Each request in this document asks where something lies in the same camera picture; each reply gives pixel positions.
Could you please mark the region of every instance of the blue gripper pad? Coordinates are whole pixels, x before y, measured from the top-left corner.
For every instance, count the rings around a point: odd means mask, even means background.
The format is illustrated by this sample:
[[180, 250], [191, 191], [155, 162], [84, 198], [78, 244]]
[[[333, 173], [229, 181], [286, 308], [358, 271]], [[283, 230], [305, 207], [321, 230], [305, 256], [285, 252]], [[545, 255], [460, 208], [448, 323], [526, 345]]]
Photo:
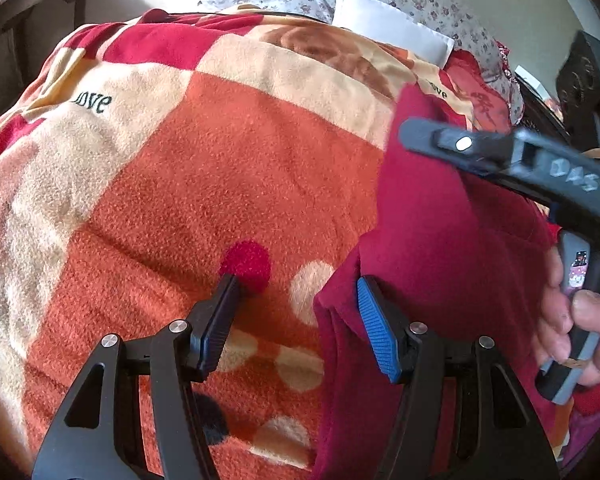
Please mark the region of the blue gripper pad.
[[392, 383], [397, 383], [400, 378], [398, 340], [364, 278], [358, 279], [358, 309], [380, 371], [386, 374]]

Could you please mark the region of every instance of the white label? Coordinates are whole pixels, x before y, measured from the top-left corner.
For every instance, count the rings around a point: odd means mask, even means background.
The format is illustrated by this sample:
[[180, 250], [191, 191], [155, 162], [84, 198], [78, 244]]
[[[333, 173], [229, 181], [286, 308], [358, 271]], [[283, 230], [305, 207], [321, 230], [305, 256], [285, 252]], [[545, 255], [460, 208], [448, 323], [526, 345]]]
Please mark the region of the white label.
[[551, 176], [563, 176], [569, 173], [570, 164], [569, 161], [565, 158], [556, 158], [551, 163], [551, 169], [549, 170], [549, 174]]
[[567, 182], [573, 182], [576, 186], [579, 186], [584, 182], [584, 171], [582, 166], [577, 166], [569, 172]]
[[599, 183], [598, 183], [598, 179], [600, 177], [597, 176], [595, 173], [589, 173], [586, 174], [584, 176], [584, 186], [582, 186], [582, 189], [584, 189], [584, 191], [595, 191], [598, 189]]

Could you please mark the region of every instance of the fleece blanket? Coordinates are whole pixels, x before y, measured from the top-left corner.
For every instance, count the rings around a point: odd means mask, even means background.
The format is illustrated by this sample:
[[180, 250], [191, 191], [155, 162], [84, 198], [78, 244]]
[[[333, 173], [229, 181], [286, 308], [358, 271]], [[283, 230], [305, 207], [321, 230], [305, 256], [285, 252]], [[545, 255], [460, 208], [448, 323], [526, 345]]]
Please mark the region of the fleece blanket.
[[[405, 85], [467, 128], [509, 127], [479, 81], [462, 91], [405, 50], [313, 20], [152, 10], [61, 41], [0, 117], [8, 454], [31, 469], [102, 335], [155, 333], [229, 270], [256, 294], [194, 386], [213, 458], [227, 480], [305, 478], [324, 375], [312, 299], [375, 224]], [[159, 472], [146, 381], [141, 393]]]

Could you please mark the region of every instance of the red polka dot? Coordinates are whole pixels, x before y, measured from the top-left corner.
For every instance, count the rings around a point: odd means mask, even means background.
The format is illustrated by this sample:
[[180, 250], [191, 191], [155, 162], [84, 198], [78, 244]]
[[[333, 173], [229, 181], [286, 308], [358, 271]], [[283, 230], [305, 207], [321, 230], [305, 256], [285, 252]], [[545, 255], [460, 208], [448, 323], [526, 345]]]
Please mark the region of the red polka dot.
[[235, 274], [249, 292], [260, 293], [271, 277], [269, 251], [253, 240], [236, 242], [226, 252], [219, 273]]

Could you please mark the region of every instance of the cream polka dot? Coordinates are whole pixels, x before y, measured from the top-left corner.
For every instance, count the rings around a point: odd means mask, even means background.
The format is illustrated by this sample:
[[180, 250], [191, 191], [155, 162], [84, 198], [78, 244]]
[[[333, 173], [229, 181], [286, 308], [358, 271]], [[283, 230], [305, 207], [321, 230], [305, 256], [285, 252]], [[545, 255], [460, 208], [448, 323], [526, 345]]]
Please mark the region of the cream polka dot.
[[258, 351], [258, 340], [254, 336], [232, 328], [226, 339], [222, 355], [218, 362], [219, 372], [230, 372], [244, 364], [244, 362]]
[[250, 451], [270, 462], [306, 469], [309, 466], [309, 434], [290, 416], [277, 416], [258, 428]]
[[320, 386], [324, 375], [322, 359], [304, 348], [280, 347], [276, 369], [284, 383], [296, 392], [307, 392]]
[[289, 303], [296, 317], [304, 324], [318, 326], [314, 314], [314, 296], [333, 274], [333, 267], [315, 260], [302, 266], [291, 280]]

